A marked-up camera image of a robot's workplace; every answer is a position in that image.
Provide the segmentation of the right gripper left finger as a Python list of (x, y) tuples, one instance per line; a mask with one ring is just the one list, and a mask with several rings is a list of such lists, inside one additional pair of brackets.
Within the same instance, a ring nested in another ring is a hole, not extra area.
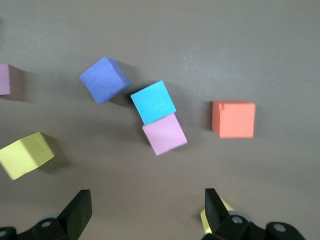
[(57, 217), (46, 218), (30, 229), (17, 233), (14, 227), (0, 228), (2, 240), (78, 240), (92, 217), (92, 198), (83, 189)]

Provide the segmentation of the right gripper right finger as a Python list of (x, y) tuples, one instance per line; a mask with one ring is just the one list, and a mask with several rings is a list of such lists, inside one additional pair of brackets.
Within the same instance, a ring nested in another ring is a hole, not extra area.
[(303, 240), (302, 234), (284, 222), (269, 222), (265, 229), (238, 214), (230, 214), (217, 191), (205, 189), (204, 214), (211, 232), (204, 240)]

